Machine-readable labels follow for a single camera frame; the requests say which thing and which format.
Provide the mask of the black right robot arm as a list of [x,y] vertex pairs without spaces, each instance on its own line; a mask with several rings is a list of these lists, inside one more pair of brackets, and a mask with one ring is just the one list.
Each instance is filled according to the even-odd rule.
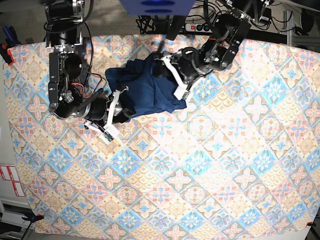
[[45,46],[53,50],[49,54],[49,112],[63,121],[84,119],[84,126],[109,144],[120,134],[115,124],[128,121],[136,112],[121,103],[120,97],[129,90],[126,85],[110,94],[96,86],[92,93],[85,94],[89,76],[94,73],[91,64],[85,66],[80,47],[82,27],[87,25],[94,2],[89,3],[88,11],[83,0],[50,0],[44,6]]

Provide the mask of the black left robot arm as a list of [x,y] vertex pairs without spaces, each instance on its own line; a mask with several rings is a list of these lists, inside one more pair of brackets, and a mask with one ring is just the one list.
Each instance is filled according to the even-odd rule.
[[168,77],[176,82],[173,95],[178,100],[189,99],[200,78],[232,66],[251,25],[244,13],[233,11],[218,16],[212,27],[209,38],[200,49],[185,47],[174,53],[164,51],[154,56],[152,76]]

